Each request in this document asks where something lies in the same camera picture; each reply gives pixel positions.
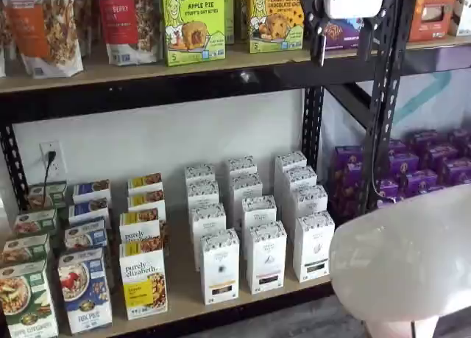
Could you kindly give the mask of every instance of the yellow label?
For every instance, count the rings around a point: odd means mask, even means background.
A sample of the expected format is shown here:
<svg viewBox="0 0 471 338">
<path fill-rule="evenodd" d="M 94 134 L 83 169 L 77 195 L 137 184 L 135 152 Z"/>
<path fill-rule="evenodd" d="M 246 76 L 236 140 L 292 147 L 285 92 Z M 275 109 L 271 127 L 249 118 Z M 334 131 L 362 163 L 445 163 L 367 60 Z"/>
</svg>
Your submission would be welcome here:
<svg viewBox="0 0 471 338">
<path fill-rule="evenodd" d="M 152 283 L 149 279 L 140 283 L 124 284 L 126 307 L 152 305 Z"/>
</svg>

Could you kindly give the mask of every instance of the green cereal box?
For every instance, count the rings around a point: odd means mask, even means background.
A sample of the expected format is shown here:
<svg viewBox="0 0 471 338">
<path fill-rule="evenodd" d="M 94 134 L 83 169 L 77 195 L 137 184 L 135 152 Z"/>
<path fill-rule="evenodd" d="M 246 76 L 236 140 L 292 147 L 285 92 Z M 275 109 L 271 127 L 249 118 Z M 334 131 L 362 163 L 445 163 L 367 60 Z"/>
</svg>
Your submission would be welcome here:
<svg viewBox="0 0 471 338">
<path fill-rule="evenodd" d="M 234 0 L 224 0 L 226 44 L 234 43 Z"/>
<path fill-rule="evenodd" d="M 224 0 L 163 0 L 169 66 L 226 56 Z"/>
<path fill-rule="evenodd" d="M 300 0 L 249 0 L 248 11 L 250 53 L 302 48 Z"/>
</svg>

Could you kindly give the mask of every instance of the granola bag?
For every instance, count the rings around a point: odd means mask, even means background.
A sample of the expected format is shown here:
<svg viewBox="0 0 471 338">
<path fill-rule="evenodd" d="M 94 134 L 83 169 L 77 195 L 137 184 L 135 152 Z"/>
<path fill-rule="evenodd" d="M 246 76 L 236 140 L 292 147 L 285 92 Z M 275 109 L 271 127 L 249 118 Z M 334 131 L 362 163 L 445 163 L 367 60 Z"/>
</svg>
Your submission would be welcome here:
<svg viewBox="0 0 471 338">
<path fill-rule="evenodd" d="M 161 53 L 160 0 L 100 0 L 110 64 L 157 62 Z"/>
<path fill-rule="evenodd" d="M 74 0 L 3 0 L 26 72 L 70 77 L 83 70 Z"/>
</svg>

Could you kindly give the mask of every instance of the snack bag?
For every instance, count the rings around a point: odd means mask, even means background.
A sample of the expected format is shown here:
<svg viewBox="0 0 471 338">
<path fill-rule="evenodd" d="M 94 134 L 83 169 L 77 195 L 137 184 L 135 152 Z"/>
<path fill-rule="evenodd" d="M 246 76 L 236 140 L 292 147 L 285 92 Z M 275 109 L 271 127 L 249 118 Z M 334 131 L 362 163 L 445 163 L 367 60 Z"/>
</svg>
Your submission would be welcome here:
<svg viewBox="0 0 471 338">
<path fill-rule="evenodd" d="M 26 72 L 70 77 L 83 70 L 74 0 L 2 0 Z"/>
<path fill-rule="evenodd" d="M 169 66 L 226 57 L 224 0 L 163 0 Z"/>
<path fill-rule="evenodd" d="M 160 0 L 100 0 L 110 64 L 157 62 L 160 56 Z"/>
<path fill-rule="evenodd" d="M 250 53 L 302 48 L 300 0 L 249 0 L 248 12 Z"/>
</svg>

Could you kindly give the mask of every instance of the floor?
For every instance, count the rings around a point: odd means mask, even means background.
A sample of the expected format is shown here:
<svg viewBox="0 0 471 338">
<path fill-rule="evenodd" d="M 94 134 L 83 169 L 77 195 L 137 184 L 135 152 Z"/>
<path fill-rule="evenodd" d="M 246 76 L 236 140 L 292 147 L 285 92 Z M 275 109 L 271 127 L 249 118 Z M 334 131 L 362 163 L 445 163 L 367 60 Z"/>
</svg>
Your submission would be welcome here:
<svg viewBox="0 0 471 338">
<path fill-rule="evenodd" d="M 327 297 L 186 338 L 367 338 L 336 297 Z M 471 309 L 440 319 L 434 338 L 471 338 Z"/>
</svg>

